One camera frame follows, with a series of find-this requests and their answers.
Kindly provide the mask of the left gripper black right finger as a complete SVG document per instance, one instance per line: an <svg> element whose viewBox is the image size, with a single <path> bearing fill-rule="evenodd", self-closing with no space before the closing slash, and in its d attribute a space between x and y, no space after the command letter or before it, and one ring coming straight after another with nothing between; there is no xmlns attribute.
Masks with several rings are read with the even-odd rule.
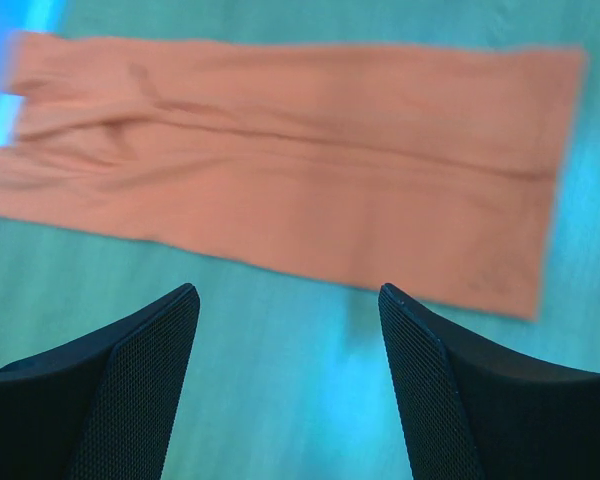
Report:
<svg viewBox="0 0 600 480"><path fill-rule="evenodd" d="M416 479L600 479L600 373L518 353L386 284L383 340Z"/></svg>

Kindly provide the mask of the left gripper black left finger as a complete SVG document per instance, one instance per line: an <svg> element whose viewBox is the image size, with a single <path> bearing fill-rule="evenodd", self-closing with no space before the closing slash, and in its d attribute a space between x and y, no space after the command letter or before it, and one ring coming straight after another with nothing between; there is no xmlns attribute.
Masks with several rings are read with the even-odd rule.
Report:
<svg viewBox="0 0 600 480"><path fill-rule="evenodd" d="M185 283L0 369L0 479L161 477L200 310Z"/></svg>

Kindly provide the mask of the orange t-shirt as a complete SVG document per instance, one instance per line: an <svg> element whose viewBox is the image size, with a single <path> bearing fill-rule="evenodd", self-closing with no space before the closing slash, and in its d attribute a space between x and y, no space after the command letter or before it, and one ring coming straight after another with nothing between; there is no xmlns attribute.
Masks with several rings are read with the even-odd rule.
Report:
<svg viewBox="0 0 600 480"><path fill-rule="evenodd" d="M531 320L587 57L24 33L0 216Z"/></svg>

